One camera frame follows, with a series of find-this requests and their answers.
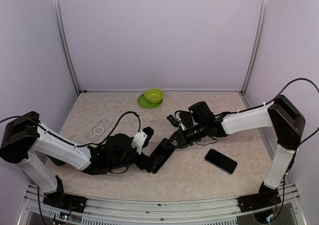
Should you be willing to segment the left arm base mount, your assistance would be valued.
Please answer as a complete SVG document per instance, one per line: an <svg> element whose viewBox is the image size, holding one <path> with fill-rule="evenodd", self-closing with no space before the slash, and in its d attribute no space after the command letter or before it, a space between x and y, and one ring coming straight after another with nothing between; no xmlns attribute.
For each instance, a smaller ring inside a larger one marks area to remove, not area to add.
<svg viewBox="0 0 319 225"><path fill-rule="evenodd" d="M71 195L64 192L63 182L56 175L57 189L52 193L44 193L43 203L55 208L68 210L70 212L83 213L87 198Z"/></svg>

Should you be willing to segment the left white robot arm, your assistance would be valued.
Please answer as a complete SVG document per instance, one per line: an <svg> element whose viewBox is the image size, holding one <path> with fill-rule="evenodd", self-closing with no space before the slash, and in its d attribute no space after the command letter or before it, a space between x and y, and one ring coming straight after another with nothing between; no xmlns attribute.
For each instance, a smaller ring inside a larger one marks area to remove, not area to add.
<svg viewBox="0 0 319 225"><path fill-rule="evenodd" d="M7 125L0 146L0 157L20 167L61 208L69 204L70 197L63 190L62 180L49 173L37 157L37 152L92 176L113 173L121 168L128 169L131 165L156 173L164 161L164 155L157 151L149 156L143 153L143 148L154 134L151 127L139 130L133 137L118 133L108 135L98 144L80 145L41 123L35 111L1 121Z"/></svg>

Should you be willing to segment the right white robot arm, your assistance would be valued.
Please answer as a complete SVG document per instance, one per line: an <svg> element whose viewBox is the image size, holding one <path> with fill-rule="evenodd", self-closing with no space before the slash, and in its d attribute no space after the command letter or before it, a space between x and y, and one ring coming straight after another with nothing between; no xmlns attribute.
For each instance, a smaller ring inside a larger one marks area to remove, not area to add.
<svg viewBox="0 0 319 225"><path fill-rule="evenodd" d="M255 203L265 207L274 197L274 191L280 184L301 144L306 120L301 112L285 96L279 95L273 101L237 112L213 114L204 101L189 107L194 125L185 130L178 128L164 142L164 148L177 149L191 146L204 137L223 138L237 132L272 127L277 136L277 150L270 170L264 179L264 186L255 195Z"/></svg>

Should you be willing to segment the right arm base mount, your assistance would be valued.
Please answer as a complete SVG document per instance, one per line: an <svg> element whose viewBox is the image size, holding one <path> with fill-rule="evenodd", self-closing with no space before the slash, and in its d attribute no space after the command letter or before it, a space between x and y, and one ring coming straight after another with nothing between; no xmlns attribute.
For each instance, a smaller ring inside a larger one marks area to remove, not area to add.
<svg viewBox="0 0 319 225"><path fill-rule="evenodd" d="M257 193L240 196L237 200L242 213L267 208L282 202L278 188L271 189L264 182Z"/></svg>

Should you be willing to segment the large black phone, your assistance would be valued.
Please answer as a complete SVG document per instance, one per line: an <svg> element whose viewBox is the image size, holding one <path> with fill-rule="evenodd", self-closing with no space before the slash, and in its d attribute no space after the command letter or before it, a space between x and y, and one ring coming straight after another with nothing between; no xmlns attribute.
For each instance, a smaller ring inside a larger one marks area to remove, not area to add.
<svg viewBox="0 0 319 225"><path fill-rule="evenodd" d="M166 143L167 143L167 139L166 138L162 139L162 141L158 144L158 146L151 153L151 155L164 155L165 158L164 158L164 161L162 164L164 164L166 162L166 160L175 151L174 145L167 145Z"/></svg>

